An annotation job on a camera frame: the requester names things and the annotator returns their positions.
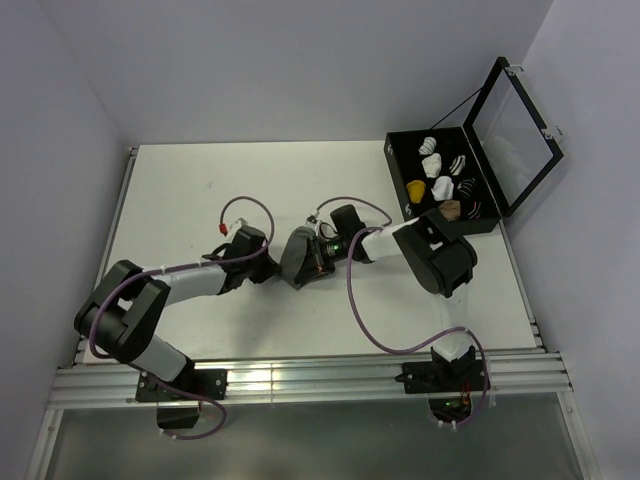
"white backdrop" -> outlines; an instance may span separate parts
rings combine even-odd
[[[553,4],[524,67],[534,100],[566,132],[567,157],[509,225],[607,479],[640,471],[640,414],[628,408],[640,394],[638,20],[638,2]]]
[[[552,0],[41,0],[132,143],[380,140],[521,62]]]
[[[0,478],[22,478],[126,151],[33,0],[0,3]]]

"transparent lid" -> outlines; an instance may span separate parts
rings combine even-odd
[[[506,58],[496,61],[464,123],[500,213],[511,215],[563,154]]]

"white object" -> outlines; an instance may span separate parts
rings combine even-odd
[[[417,221],[418,219],[414,218],[408,222],[399,223],[367,235],[362,241],[362,248],[364,248],[369,260],[375,262],[383,258],[402,255],[402,250],[393,237],[393,232]]]
[[[440,309],[440,331],[451,327],[466,327],[469,318],[468,298],[470,284],[461,285],[453,291],[449,298],[433,295]],[[432,344],[435,352],[446,361],[451,362],[464,355],[473,345],[471,337],[465,332],[445,335]]]
[[[215,233],[220,209],[241,194],[255,196],[273,212],[276,234],[269,251],[276,261],[291,231],[333,196],[364,198],[401,223],[383,147],[378,141],[143,145],[124,183],[108,267],[123,258],[138,265],[175,265],[211,252],[226,241]],[[327,205],[321,218],[331,221],[331,210],[340,205]],[[370,208],[356,208],[367,225],[383,220]],[[228,221],[242,216],[268,234],[264,213],[251,203],[236,203],[228,215]],[[500,228],[468,240],[478,254],[468,328],[488,350],[536,348]],[[298,291],[272,279],[171,305],[156,334],[195,360],[380,354],[353,319],[345,265],[337,267],[333,276]],[[440,331],[438,307],[403,257],[356,264],[353,288],[367,327],[386,345],[410,347]],[[88,350],[84,361],[100,362]]]
[[[451,164],[451,167],[449,168],[449,171],[451,172],[451,175],[453,175],[454,177],[460,175],[460,172],[462,172],[462,169],[466,165],[466,158],[467,157],[465,155],[458,155],[453,160],[453,163]]]
[[[187,364],[187,359],[162,338],[154,335],[144,352],[131,363],[142,370],[153,372],[165,382],[172,382]]]
[[[422,146],[418,149],[420,155],[431,155],[436,150],[436,139],[433,137],[426,137]]]
[[[184,272],[155,275],[171,287],[166,306],[202,295],[217,295],[227,278],[219,265],[209,265]]]
[[[431,189],[435,200],[451,200],[453,198],[453,180],[450,177],[440,177]]]
[[[436,178],[440,175],[440,169],[442,168],[442,157],[439,153],[434,153],[433,155],[422,160],[422,168],[424,168],[424,173],[427,178]]]

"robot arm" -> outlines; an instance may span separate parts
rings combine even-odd
[[[331,218],[337,235],[326,238],[312,216],[296,229],[285,247],[280,265],[282,276],[293,288],[335,271],[336,262],[346,259],[356,233],[366,228],[353,205],[334,210]],[[431,294],[439,309],[439,330],[464,326],[467,319],[467,284],[473,278],[478,259],[473,247],[433,209],[405,223],[366,234],[355,246],[353,260],[371,263],[402,255],[417,281]],[[464,332],[442,337],[433,350],[446,362],[470,356],[471,341]]]
[[[236,222],[224,244],[207,260],[239,258],[257,252],[265,241],[260,230]],[[116,287],[143,269],[128,260],[116,263],[82,306],[75,329],[89,337],[98,309]],[[157,378],[189,389],[193,361],[155,335],[163,309],[202,295],[222,295],[238,288],[245,279],[262,283],[279,271],[265,251],[245,262],[207,265],[198,269],[141,278],[122,290],[109,305],[98,326],[96,344],[120,363],[132,364]]]

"white platform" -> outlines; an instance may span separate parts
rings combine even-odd
[[[223,243],[218,215],[231,197],[259,198],[276,220],[270,249],[280,259],[291,231],[321,201],[365,198],[401,222],[382,142],[252,143],[140,147],[117,226],[109,266],[128,258],[155,267],[196,261]],[[327,219],[332,208],[323,212]],[[358,207],[367,225],[381,218]],[[260,209],[242,216],[268,229]],[[535,348],[535,340],[500,229],[469,238],[478,254],[468,326],[489,350]],[[437,330],[433,301],[403,258],[354,267],[354,292],[371,332],[406,348]],[[293,290],[280,279],[250,282],[220,297],[168,307],[158,335],[193,359],[247,359],[381,353],[359,330],[345,290],[344,265],[333,277]],[[89,351],[86,363],[97,360]]]

